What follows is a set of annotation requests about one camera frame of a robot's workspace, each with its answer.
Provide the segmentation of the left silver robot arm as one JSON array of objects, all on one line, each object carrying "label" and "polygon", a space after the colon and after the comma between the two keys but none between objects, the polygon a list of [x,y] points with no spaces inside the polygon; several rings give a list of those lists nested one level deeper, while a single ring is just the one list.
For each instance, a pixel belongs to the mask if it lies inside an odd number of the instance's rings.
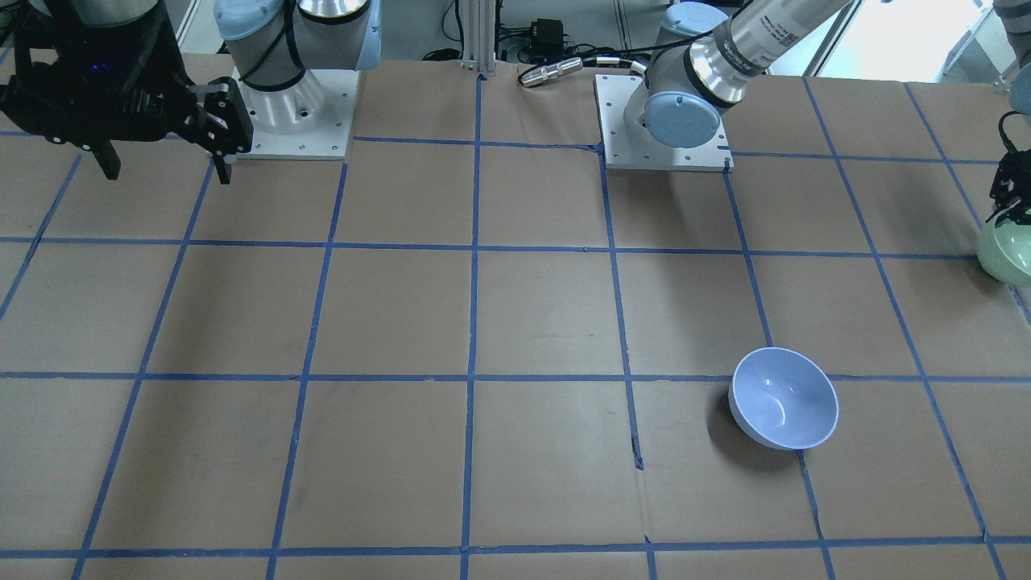
[{"label": "left silver robot arm", "polygon": [[[714,139],[722,114],[743,101],[752,78],[766,73],[790,48],[851,1],[747,1],[707,31],[685,35],[685,24],[667,23],[656,39],[644,80],[622,120],[667,148],[704,146]],[[1029,1],[993,1],[1020,69],[1010,86],[1010,110],[1000,120],[1006,153],[990,187],[994,216],[1029,226],[1029,150],[1021,151],[1003,129],[1016,114],[1029,115]]]}]

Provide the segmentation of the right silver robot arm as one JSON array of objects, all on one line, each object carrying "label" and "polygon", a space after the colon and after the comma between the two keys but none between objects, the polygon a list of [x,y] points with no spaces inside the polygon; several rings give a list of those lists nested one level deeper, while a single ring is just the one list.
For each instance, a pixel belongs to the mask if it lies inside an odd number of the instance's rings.
[{"label": "right silver robot arm", "polygon": [[115,142],[178,135],[228,184],[229,157],[251,153],[255,128],[282,135],[329,109],[317,70],[379,63],[376,1],[217,1],[213,15],[237,76],[195,82],[163,1],[25,1],[2,113],[92,153],[111,180]]}]

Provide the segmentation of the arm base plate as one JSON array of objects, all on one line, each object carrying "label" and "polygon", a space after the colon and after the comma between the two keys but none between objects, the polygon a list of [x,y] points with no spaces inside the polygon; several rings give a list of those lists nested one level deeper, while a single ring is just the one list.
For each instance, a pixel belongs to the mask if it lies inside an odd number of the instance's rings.
[{"label": "arm base plate", "polygon": [[239,158],[345,160],[361,71],[306,69],[280,82],[240,84],[251,149]]},{"label": "arm base plate", "polygon": [[721,115],[695,94],[651,93],[633,76],[595,77],[605,164],[623,170],[731,172]]}]

